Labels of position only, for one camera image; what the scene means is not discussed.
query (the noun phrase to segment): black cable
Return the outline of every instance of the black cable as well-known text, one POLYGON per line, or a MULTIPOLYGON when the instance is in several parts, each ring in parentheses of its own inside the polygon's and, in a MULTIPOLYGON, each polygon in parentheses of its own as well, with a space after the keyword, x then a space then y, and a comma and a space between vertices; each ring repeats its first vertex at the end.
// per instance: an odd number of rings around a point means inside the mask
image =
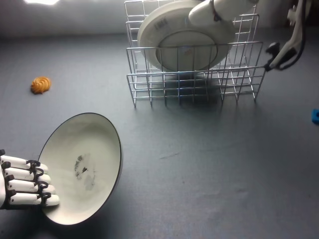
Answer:
POLYGON ((300 57, 303 54, 303 51, 305 49, 305 45, 306 45, 306 5, 307 5, 307 0, 304 0, 303 5, 302 5, 302 16, 301 16, 302 41, 301 41, 300 50, 298 52, 297 57, 291 63, 279 68, 279 70, 281 70, 281 71, 286 70, 286 69, 292 67, 293 65, 295 65, 295 63, 300 59, 300 57))

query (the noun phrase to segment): bright light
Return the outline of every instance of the bright light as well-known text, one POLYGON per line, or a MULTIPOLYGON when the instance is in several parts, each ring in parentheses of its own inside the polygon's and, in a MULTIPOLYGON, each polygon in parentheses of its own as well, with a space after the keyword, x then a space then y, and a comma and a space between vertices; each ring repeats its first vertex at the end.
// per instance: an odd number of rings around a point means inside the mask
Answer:
POLYGON ((39 3, 45 5, 54 5, 60 0, 24 0, 26 3, 39 3))

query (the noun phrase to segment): gray wall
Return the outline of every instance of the gray wall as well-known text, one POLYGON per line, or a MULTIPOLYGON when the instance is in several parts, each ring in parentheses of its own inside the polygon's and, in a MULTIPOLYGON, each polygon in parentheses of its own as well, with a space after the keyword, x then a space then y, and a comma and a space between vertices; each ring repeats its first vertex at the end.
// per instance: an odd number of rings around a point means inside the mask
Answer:
MULTIPOLYGON (((125 32, 125 0, 61 0, 56 5, 0 1, 0 36, 46 36, 125 32)), ((260 0, 260 26, 281 26, 291 0, 260 0)))

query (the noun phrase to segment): dish rack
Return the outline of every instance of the dish rack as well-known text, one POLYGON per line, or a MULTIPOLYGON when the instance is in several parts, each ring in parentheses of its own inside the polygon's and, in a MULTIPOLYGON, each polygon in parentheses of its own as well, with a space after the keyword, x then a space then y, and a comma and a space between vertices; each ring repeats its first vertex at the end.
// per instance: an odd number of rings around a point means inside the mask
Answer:
MULTIPOLYGON (((194 103, 204 99, 210 101, 212 97, 220 96, 222 103, 226 96, 233 96, 236 101, 241 95, 251 95, 256 100, 262 85, 265 69, 258 61, 263 49, 263 42, 254 41, 259 15, 255 14, 256 6, 248 14, 234 19, 236 28, 236 42, 224 44, 229 53, 219 64, 200 71, 164 72, 163 65, 158 69, 151 65, 143 56, 148 50, 160 47, 138 47, 137 33, 144 19, 156 8, 175 0, 131 0, 125 2, 127 15, 127 35, 130 47, 127 48, 127 58, 130 74, 127 81, 133 104, 137 100, 149 100, 151 106, 156 99, 177 98, 179 103, 188 98, 194 103)), ((209 46, 181 46, 175 47, 176 55, 179 51, 209 46)))

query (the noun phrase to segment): white robotic hand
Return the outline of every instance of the white robotic hand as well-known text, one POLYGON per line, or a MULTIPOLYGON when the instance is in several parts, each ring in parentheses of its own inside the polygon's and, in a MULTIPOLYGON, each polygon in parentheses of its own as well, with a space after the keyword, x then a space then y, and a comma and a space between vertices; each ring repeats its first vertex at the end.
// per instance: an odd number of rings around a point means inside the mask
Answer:
POLYGON ((60 199, 50 185, 48 168, 35 160, 9 157, 0 150, 0 209, 56 206, 60 199))

